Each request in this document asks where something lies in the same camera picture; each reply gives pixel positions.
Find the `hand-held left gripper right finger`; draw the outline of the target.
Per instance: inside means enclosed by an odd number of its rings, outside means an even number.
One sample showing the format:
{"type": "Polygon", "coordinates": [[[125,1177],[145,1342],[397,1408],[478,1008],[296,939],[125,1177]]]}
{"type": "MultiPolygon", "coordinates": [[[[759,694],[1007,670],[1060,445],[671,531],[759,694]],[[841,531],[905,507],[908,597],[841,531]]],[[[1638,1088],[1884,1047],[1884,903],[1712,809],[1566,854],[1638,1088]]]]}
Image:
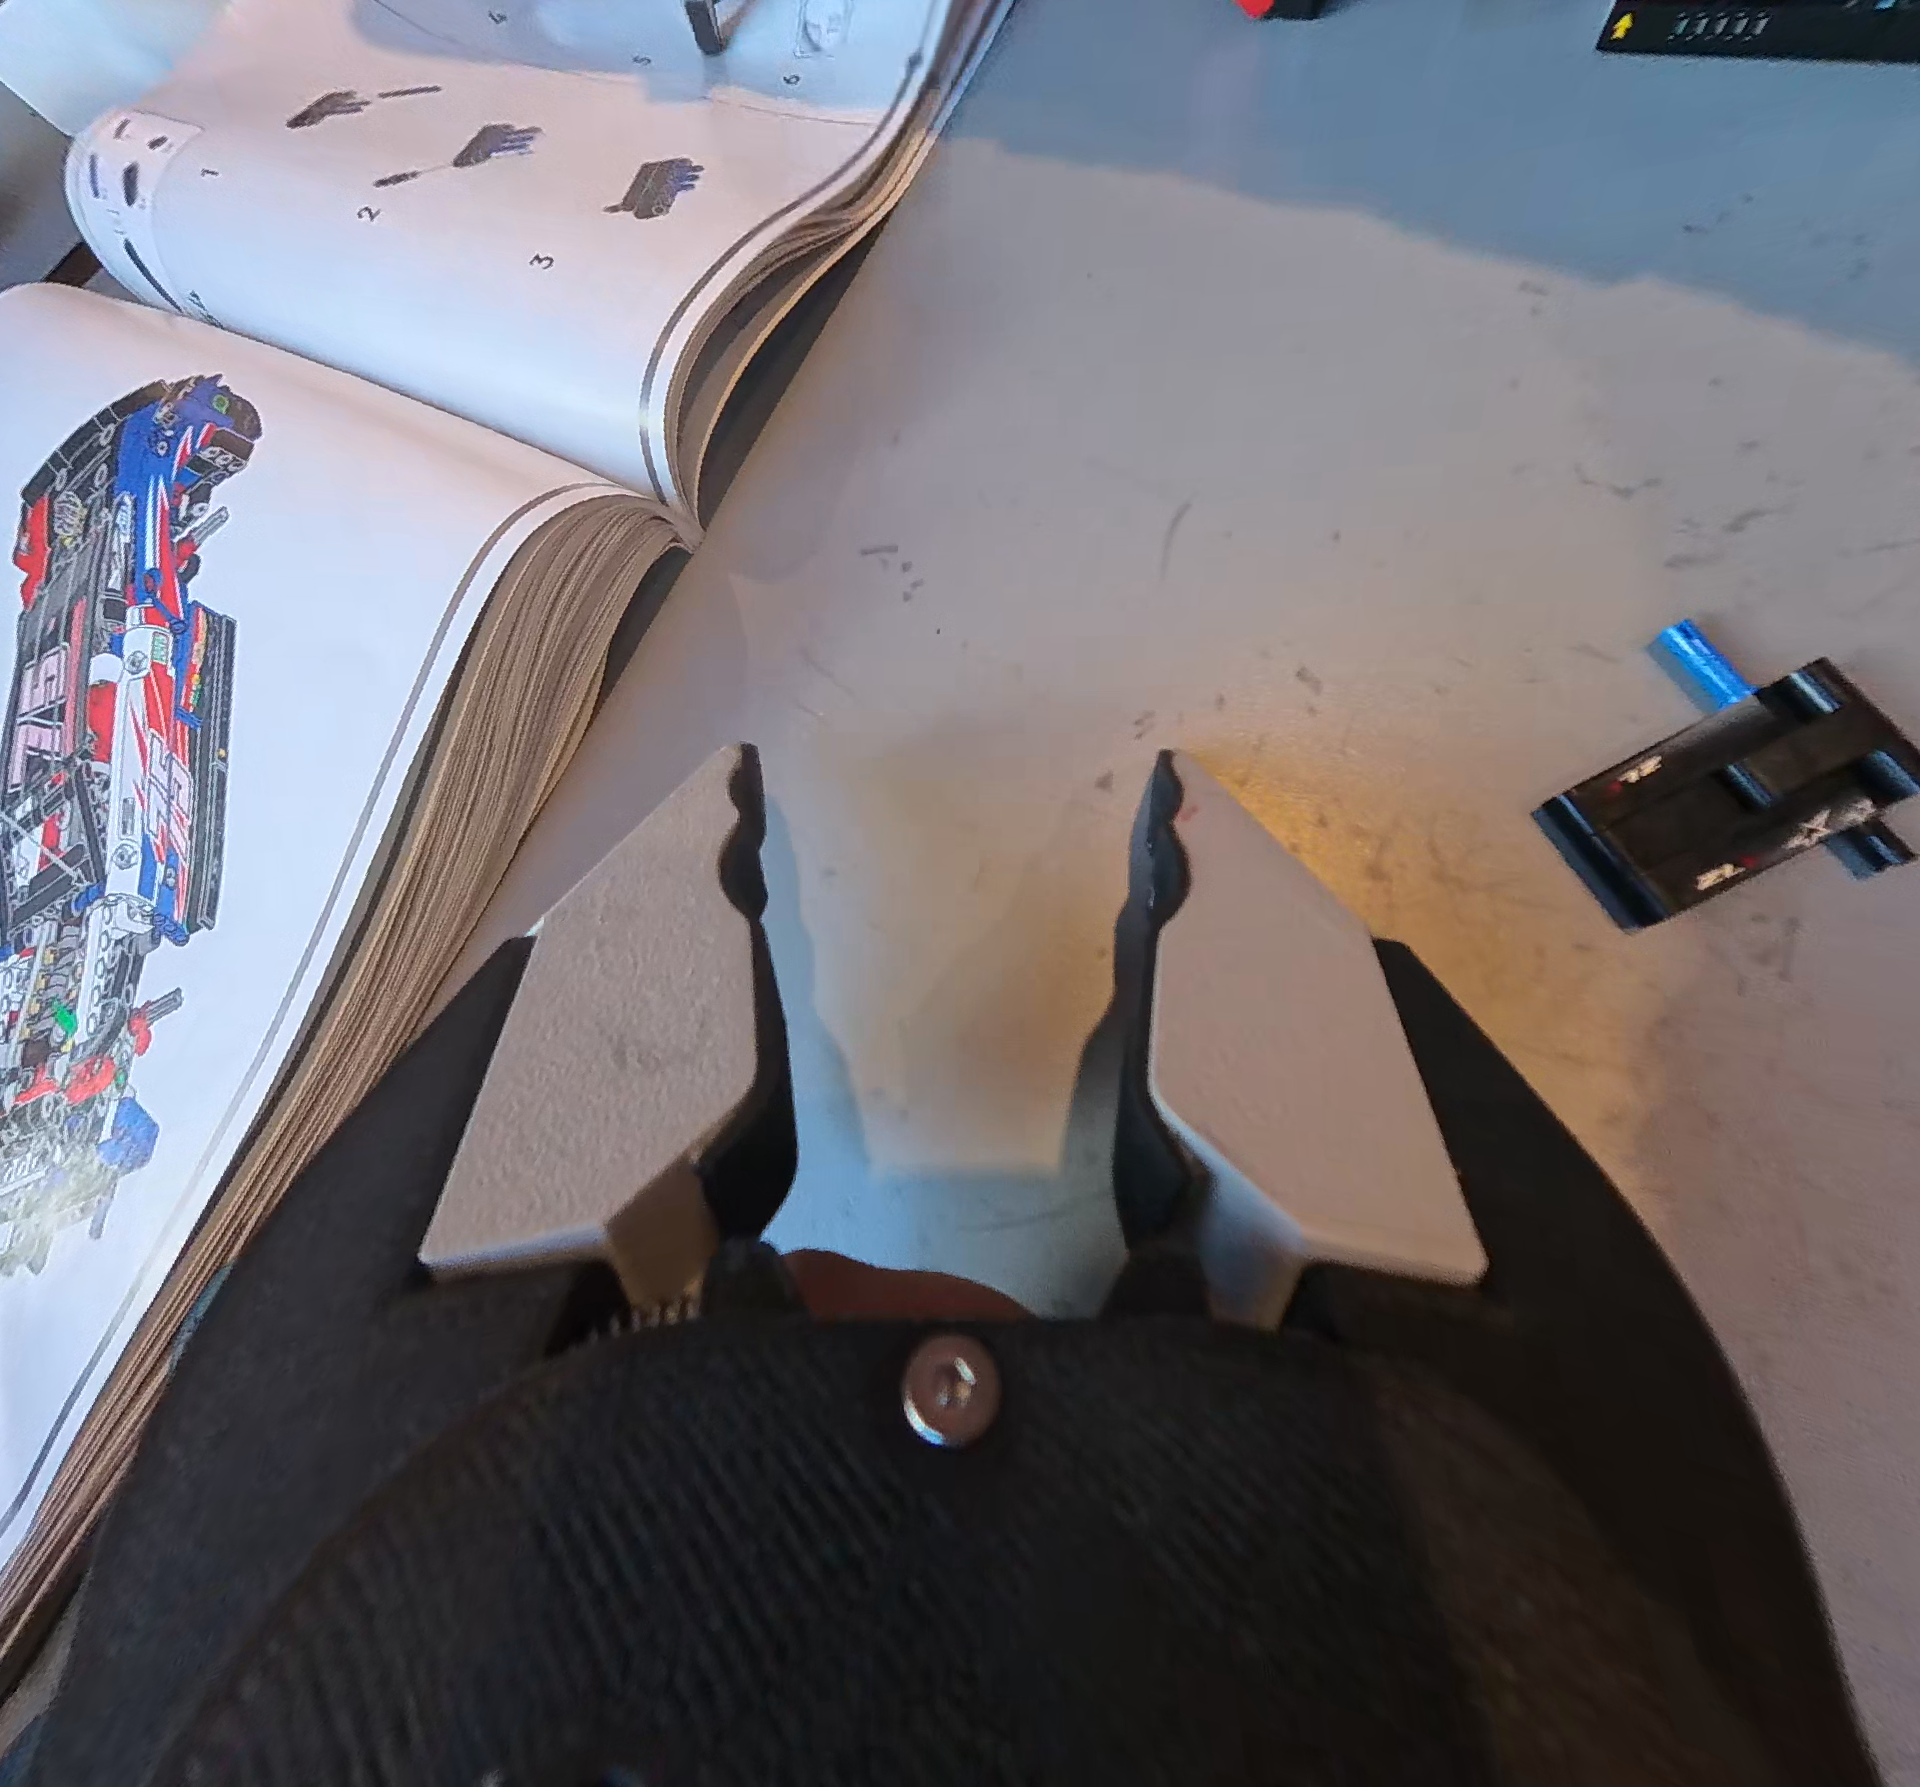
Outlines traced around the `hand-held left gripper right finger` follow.
{"type": "Polygon", "coordinates": [[[1184,749],[1136,802],[1110,1028],[1101,1324],[1277,1333],[1331,1285],[1473,1310],[1490,1256],[1370,923],[1184,749]]]}

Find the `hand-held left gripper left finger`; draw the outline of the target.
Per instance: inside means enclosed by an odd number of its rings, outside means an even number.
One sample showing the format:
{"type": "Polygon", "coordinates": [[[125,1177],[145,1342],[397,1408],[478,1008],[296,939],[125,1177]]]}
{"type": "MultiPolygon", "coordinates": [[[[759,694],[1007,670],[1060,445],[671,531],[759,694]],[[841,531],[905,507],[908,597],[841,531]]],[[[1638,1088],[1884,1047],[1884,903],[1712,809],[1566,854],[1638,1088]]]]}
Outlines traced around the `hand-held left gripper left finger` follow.
{"type": "Polygon", "coordinates": [[[539,916],[415,1240],[436,1285],[602,1265],[669,1307],[769,1222],[796,1092],[759,849],[759,755],[730,743],[539,916]]]}

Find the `instruction book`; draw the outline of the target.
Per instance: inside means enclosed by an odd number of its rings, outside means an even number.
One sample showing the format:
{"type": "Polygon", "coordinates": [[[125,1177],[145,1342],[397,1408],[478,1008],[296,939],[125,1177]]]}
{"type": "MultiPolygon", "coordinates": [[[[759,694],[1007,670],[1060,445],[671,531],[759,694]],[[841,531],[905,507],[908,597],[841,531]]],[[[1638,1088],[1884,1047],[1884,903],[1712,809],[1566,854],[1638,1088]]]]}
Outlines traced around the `instruction book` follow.
{"type": "Polygon", "coordinates": [[[8,288],[8,1659],[1007,0],[224,0],[8,288]]]}

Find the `black brick assembly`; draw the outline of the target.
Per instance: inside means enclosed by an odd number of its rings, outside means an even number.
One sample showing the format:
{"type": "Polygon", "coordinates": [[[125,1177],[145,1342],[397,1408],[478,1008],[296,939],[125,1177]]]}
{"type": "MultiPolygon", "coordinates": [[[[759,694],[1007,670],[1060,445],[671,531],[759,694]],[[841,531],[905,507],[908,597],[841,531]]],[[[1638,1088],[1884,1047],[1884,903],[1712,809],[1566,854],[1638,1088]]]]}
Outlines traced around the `black brick assembly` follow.
{"type": "Polygon", "coordinates": [[[1659,929],[1803,854],[1861,882],[1917,867],[1891,827],[1917,793],[1917,740],[1816,656],[1533,816],[1616,929],[1659,929]]]}

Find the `blue brick pin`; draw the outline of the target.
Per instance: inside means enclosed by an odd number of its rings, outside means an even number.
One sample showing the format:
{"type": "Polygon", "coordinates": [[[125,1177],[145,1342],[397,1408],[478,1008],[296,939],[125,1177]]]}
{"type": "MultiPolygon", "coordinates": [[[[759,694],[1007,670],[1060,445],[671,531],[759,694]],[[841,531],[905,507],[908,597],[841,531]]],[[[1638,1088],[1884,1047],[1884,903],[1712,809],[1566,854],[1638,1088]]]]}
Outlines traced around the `blue brick pin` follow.
{"type": "Polygon", "coordinates": [[[1739,708],[1760,693],[1695,620],[1659,627],[1646,656],[1690,693],[1697,712],[1739,708]]]}

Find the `grey desk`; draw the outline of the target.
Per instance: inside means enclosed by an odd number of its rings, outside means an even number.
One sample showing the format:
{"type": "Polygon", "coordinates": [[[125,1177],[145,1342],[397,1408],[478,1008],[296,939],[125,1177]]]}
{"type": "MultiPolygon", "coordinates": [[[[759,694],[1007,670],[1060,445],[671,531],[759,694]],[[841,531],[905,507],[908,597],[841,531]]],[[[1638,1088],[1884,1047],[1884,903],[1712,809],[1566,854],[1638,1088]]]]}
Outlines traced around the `grey desk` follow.
{"type": "Polygon", "coordinates": [[[1077,1315],[1115,939],[1193,755],[1638,1204],[1917,1784],[1917,868],[1616,934],[1533,809],[1832,656],[1917,731],[1917,69],[1595,50],[1609,0],[1019,0],[710,454],[710,546],[457,968],[767,767],[789,1247],[1077,1315]]]}

